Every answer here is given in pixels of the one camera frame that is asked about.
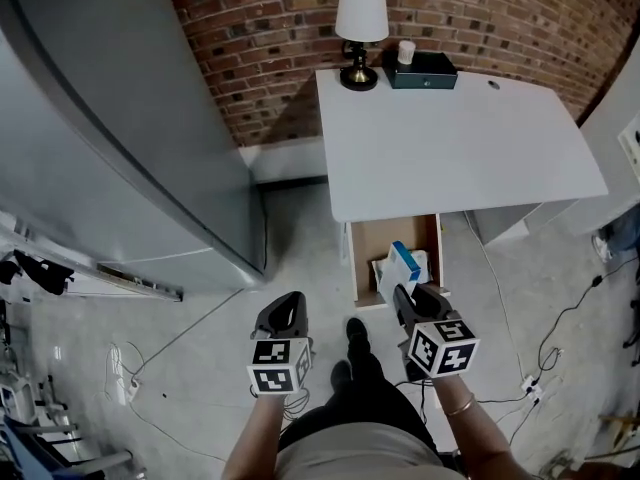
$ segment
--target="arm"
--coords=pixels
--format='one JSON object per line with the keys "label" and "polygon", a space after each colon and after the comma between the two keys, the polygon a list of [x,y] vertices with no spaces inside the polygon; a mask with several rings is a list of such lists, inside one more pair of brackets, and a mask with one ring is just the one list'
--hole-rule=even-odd
{"label": "arm", "polygon": [[284,396],[259,396],[222,472],[223,480],[272,480]]}
{"label": "arm", "polygon": [[[471,391],[457,375],[433,379],[445,413],[465,406]],[[474,480],[530,480],[531,476],[511,455],[509,442],[498,425],[477,402],[463,412],[448,416],[453,436]]]}

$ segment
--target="sneaker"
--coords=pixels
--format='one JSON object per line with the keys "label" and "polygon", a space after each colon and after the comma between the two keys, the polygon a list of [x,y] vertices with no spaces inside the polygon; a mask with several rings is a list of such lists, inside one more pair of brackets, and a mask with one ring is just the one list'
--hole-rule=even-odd
{"label": "sneaker", "polygon": [[340,391],[348,382],[351,382],[351,366],[344,359],[338,361],[331,370],[331,387],[333,392]]}
{"label": "sneaker", "polygon": [[595,249],[596,254],[602,260],[602,263],[607,263],[608,261],[611,260],[611,258],[613,258],[613,254],[611,254],[611,251],[609,250],[609,245],[607,244],[606,241],[604,241],[599,236],[597,235],[592,236],[591,244],[593,245],[593,248]]}
{"label": "sneaker", "polygon": [[367,328],[362,323],[362,320],[356,317],[349,318],[349,321],[347,322],[347,339],[351,341],[358,335],[364,336],[365,339],[369,339],[369,333],[367,333]]}

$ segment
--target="lamp base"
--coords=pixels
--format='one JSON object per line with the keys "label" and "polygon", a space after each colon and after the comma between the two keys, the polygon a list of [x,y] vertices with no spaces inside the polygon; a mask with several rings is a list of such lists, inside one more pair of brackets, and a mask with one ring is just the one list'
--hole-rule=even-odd
{"label": "lamp base", "polygon": [[370,91],[378,83],[378,74],[366,66],[340,69],[340,82],[352,91]]}

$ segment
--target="black shoe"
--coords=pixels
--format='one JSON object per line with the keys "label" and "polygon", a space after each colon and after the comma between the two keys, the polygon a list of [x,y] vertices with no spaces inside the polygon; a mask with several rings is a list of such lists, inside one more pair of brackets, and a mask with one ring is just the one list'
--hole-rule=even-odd
{"label": "black shoe", "polygon": [[364,339],[369,339],[367,328],[362,323],[362,320],[353,317],[349,318],[349,321],[347,322],[347,339],[351,341],[355,336],[363,336]]}
{"label": "black shoe", "polygon": [[338,361],[331,370],[331,387],[333,392],[337,393],[344,386],[351,382],[351,366],[344,359]]}

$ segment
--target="white desk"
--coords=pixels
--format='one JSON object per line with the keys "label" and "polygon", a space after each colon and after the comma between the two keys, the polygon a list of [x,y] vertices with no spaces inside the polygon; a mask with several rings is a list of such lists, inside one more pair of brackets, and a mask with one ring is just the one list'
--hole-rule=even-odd
{"label": "white desk", "polygon": [[[317,71],[331,207],[340,222],[604,195],[580,130],[550,89],[461,72],[455,89],[340,85]],[[494,80],[500,89],[488,82]]]}

